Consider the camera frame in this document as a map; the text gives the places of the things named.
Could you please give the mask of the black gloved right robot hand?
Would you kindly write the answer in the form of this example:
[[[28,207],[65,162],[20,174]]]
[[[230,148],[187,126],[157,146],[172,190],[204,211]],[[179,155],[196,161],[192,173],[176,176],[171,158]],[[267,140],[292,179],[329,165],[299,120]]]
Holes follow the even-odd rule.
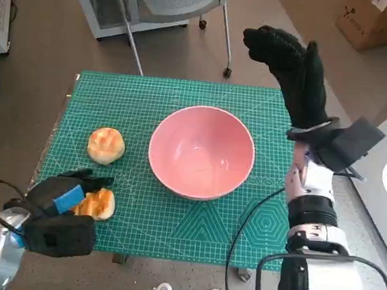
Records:
[[[294,35],[269,25],[247,28],[243,36],[249,57],[267,65],[278,81],[291,126],[309,129],[327,122],[324,65],[317,43],[305,47]]]

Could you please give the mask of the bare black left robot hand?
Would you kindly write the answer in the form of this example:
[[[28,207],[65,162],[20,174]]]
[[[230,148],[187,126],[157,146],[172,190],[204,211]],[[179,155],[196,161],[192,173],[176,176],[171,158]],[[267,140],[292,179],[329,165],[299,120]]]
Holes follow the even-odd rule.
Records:
[[[53,217],[70,211],[85,199],[87,193],[96,193],[113,182],[113,177],[94,177],[93,169],[77,169],[48,177],[34,185],[26,198],[44,214]]]

